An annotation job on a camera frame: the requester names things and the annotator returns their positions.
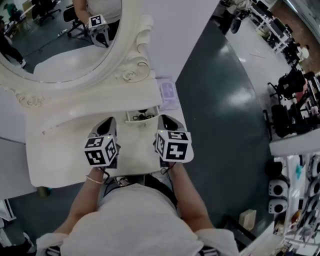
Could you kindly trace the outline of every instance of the white vanity table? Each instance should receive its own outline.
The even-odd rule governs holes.
[[[121,146],[117,169],[107,170],[111,176],[161,169],[153,146],[158,118],[126,122],[127,111],[162,104],[146,53],[153,20],[141,14],[140,4],[140,0],[122,0],[120,26],[112,47],[102,50],[92,45],[74,50],[79,56],[87,56],[85,63],[79,63],[81,58],[61,61],[64,58],[57,55],[30,74],[0,55],[1,85],[13,90],[27,108],[26,153],[35,187],[58,188],[83,182],[91,169],[84,142],[92,128],[108,117],[116,120],[117,143]],[[53,75],[63,71],[63,75]],[[177,119],[187,129],[181,108],[159,114]]]

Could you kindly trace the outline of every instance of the person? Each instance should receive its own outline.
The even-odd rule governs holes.
[[[6,256],[6,255],[26,255],[26,256],[34,256],[36,255],[36,248],[32,241],[30,240],[30,237],[27,233],[23,232],[24,236],[24,243],[19,245],[12,245],[3,247],[0,244],[0,255]]]
[[[247,10],[250,7],[250,0],[232,0],[230,7],[228,7],[222,14],[223,21],[221,22],[219,29],[226,35],[229,31],[236,12],[241,10]]]
[[[23,69],[26,66],[26,61],[20,54],[20,52],[12,47],[12,41],[9,37],[4,34],[5,23],[0,19],[0,53],[9,61],[6,55],[14,58],[17,62],[20,63],[21,68]]]
[[[94,15],[102,15],[109,26],[109,40],[117,34],[121,18],[121,0],[72,0],[76,16],[84,24]]]
[[[18,21],[20,19],[20,13],[16,7],[16,5],[14,3],[6,3],[3,6],[3,9],[7,10],[10,19],[14,20],[14,21]]]
[[[309,58],[309,55],[310,55],[309,54],[309,50],[310,50],[309,45],[306,45],[303,48],[300,48],[300,45],[299,45],[298,50],[299,50],[298,57],[300,58],[301,61]]]
[[[104,172],[93,168],[64,223],[37,239],[37,256],[51,246],[61,256],[238,256],[233,233],[214,228],[184,166],[176,163],[165,175],[173,191],[147,174],[144,185],[122,182],[98,205]]]

